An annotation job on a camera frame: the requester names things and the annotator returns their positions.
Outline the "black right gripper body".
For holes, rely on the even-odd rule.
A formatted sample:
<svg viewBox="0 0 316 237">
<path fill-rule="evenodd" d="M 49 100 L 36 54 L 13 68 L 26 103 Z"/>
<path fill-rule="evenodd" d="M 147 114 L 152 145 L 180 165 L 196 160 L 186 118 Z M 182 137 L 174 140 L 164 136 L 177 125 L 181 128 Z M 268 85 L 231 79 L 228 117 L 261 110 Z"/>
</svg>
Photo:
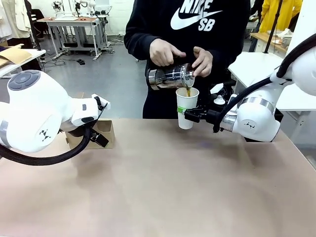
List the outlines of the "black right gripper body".
<svg viewBox="0 0 316 237">
<path fill-rule="evenodd" d="M 201 110 L 199 112 L 199 119 L 205 120 L 207 123 L 216 125 L 220 112 L 214 110 Z"/>
</svg>

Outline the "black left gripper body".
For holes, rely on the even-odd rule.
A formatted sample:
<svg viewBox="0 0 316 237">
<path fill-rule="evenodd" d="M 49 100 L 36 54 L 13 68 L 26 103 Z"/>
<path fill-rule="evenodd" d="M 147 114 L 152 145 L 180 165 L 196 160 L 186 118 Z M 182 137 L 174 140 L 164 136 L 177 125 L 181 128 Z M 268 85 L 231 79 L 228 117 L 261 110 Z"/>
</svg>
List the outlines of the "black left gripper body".
<svg viewBox="0 0 316 237">
<path fill-rule="evenodd" d="M 67 133 L 70 133 L 72 136 L 74 137 L 82 137 L 83 135 L 86 134 L 85 130 L 87 127 L 89 127 L 89 134 L 88 137 L 91 137 L 92 135 L 92 131 L 93 131 L 93 127 L 96 124 L 96 120 L 85 123 L 83 125 L 80 126 L 75 126 L 73 125 L 69 120 L 64 122 L 64 131 Z"/>
</svg>

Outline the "person's left hand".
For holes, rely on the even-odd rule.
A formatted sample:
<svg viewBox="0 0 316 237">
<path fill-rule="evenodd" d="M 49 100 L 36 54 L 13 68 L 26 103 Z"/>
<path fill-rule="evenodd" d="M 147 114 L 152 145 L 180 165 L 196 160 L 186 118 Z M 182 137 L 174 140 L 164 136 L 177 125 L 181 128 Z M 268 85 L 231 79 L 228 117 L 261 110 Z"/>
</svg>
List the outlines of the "person's left hand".
<svg viewBox="0 0 316 237">
<path fill-rule="evenodd" d="M 209 76 L 212 70 L 213 55 L 209 51 L 195 46 L 194 56 L 196 60 L 192 64 L 193 76 L 202 78 Z"/>
</svg>

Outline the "person's right hand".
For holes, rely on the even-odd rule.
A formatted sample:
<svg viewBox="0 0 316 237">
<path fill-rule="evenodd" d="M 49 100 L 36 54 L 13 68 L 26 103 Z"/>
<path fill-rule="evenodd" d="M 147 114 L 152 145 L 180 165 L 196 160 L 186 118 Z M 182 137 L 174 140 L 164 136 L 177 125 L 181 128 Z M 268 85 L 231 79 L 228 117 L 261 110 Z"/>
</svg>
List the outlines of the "person's right hand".
<svg viewBox="0 0 316 237">
<path fill-rule="evenodd" d="M 149 52 L 151 61 L 159 67 L 172 65 L 175 57 L 186 57 L 184 52 L 162 39 L 153 40 Z"/>
</svg>

